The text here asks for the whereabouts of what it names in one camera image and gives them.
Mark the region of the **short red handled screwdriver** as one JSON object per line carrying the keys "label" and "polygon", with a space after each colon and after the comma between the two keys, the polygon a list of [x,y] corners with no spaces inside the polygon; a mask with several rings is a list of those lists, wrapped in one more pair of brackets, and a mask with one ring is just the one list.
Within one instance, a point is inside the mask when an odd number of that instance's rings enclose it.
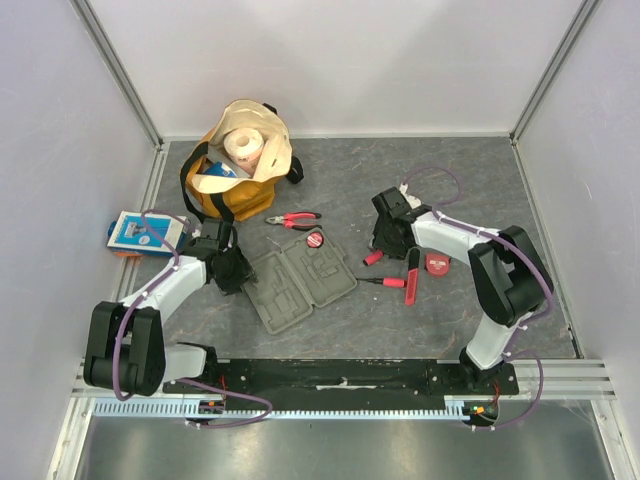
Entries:
{"label": "short red handled screwdriver", "polygon": [[374,250],[370,252],[364,259],[363,264],[365,266],[371,266],[377,262],[379,262],[385,256],[384,252],[381,250]]}

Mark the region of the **red black utility knife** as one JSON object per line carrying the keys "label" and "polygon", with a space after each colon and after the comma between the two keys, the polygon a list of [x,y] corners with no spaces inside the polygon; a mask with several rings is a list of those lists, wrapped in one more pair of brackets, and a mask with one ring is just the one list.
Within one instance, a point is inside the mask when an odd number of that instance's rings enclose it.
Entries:
{"label": "red black utility knife", "polygon": [[415,304],[417,296],[417,284],[419,277],[421,252],[418,248],[412,248],[407,256],[407,280],[405,287],[405,304],[411,306]]}

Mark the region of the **long red handled screwdriver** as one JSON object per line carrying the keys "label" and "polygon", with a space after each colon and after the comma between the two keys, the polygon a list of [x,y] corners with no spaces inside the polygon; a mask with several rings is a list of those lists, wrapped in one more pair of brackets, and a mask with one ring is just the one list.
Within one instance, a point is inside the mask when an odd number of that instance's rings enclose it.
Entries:
{"label": "long red handled screwdriver", "polygon": [[397,277],[358,278],[358,281],[394,289],[403,289],[406,287],[406,281],[403,278]]}

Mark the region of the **grey plastic tool case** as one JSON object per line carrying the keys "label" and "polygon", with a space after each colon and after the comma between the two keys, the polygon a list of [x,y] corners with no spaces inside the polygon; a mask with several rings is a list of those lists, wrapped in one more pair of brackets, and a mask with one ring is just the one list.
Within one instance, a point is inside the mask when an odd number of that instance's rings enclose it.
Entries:
{"label": "grey plastic tool case", "polygon": [[[312,231],[324,235],[324,244],[309,248]],[[266,330],[279,334],[354,290],[358,281],[344,261],[342,249],[315,228],[251,262],[254,277],[243,289]]]}

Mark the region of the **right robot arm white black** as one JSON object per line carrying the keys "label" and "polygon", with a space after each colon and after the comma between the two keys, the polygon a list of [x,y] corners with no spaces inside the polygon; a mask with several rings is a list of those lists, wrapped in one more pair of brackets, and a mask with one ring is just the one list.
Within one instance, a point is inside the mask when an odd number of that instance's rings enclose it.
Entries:
{"label": "right robot arm white black", "polygon": [[461,351],[458,381],[477,394],[489,387],[507,358],[516,331],[552,309],[553,282],[527,232],[511,226],[484,228],[455,220],[435,208],[412,206],[392,187],[372,198],[378,214],[372,247],[390,258],[435,250],[470,268],[483,312]]}

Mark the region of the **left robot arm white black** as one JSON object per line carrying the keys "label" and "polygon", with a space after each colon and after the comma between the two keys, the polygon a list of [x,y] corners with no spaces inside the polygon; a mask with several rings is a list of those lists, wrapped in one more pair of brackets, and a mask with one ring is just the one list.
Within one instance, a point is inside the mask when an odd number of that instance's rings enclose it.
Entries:
{"label": "left robot arm white black", "polygon": [[254,272],[238,245],[232,223],[207,219],[147,284],[118,302],[95,306],[84,356],[83,379],[120,400],[151,396],[164,384],[185,379],[210,392],[220,380],[214,349],[192,343],[167,346],[164,323],[194,292],[211,283],[225,295],[241,291]]}

